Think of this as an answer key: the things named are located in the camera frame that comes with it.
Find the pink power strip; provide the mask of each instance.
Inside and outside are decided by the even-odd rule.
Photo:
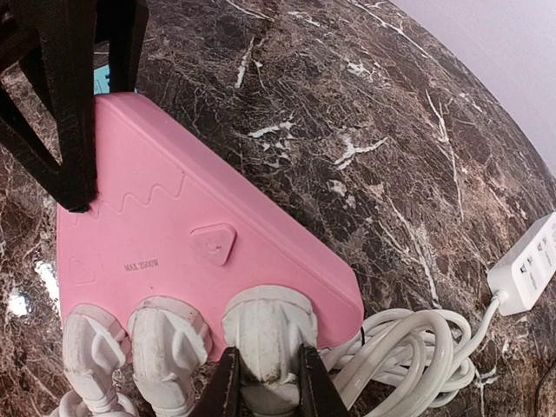
[[[64,319],[91,303],[126,328],[145,298],[173,297],[201,312],[218,360],[228,302],[281,285],[313,303],[319,348],[359,331],[352,269],[147,98],[96,98],[96,163],[91,210],[58,209]]]

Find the embossed zigzag line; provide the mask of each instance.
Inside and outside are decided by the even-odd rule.
[[[156,190],[161,190],[164,194],[166,194],[172,200],[177,200],[180,197],[180,195],[182,194],[183,185],[185,184],[186,179],[187,179],[187,176],[185,174],[182,174],[182,180],[180,181],[180,186],[178,187],[178,190],[175,193],[175,195],[173,195],[171,192],[169,192],[167,189],[165,189],[162,185],[154,184],[150,188],[149,196],[147,197],[146,202],[142,202],[139,198],[137,198],[132,193],[126,193],[122,197],[122,203],[120,204],[120,208],[116,208],[113,205],[111,205],[109,202],[106,202],[106,201],[102,200],[102,193],[99,193],[99,198],[101,199],[101,201],[98,204],[96,204],[95,208],[91,208],[89,213],[85,216],[88,217],[88,218],[92,218],[93,220],[98,220],[98,218],[101,215],[101,212],[104,211],[105,209],[108,209],[109,211],[111,211],[112,213],[114,213],[116,215],[120,215],[121,213],[123,213],[125,211],[129,200],[132,200],[132,201],[136,202],[137,204],[139,204],[140,206],[146,208],[150,205],[150,202],[152,201],[152,198],[153,198],[153,194],[155,193]],[[79,221],[83,218],[84,218],[83,215],[76,215],[76,221],[74,222],[74,226],[76,227],[79,224]]]

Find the pink plastic casing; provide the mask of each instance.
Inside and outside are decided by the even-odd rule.
[[[359,330],[352,269],[149,99],[96,99],[96,164],[91,210],[58,209],[63,318],[86,302],[127,327],[141,300],[174,297],[201,312],[218,360],[228,302],[268,284],[311,300],[319,348]]]

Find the light blue object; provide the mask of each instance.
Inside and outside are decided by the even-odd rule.
[[[101,68],[95,69],[95,96],[97,94],[108,94],[109,92],[110,92],[110,67],[108,65],[104,65]]]

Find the marble countertop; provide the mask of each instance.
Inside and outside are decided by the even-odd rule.
[[[442,307],[478,327],[486,271],[554,211],[556,182],[445,47],[386,2],[151,3],[140,92],[345,259],[367,314]],[[3,83],[53,146],[53,121],[17,69]],[[3,149],[0,159],[0,416],[43,416],[69,388],[45,284],[56,208]],[[424,415],[533,415],[556,358],[555,296],[552,283],[533,311],[496,316],[475,382]],[[129,376],[118,386],[138,398]],[[555,383],[542,416],[556,415]],[[353,415],[385,392],[370,384]]]

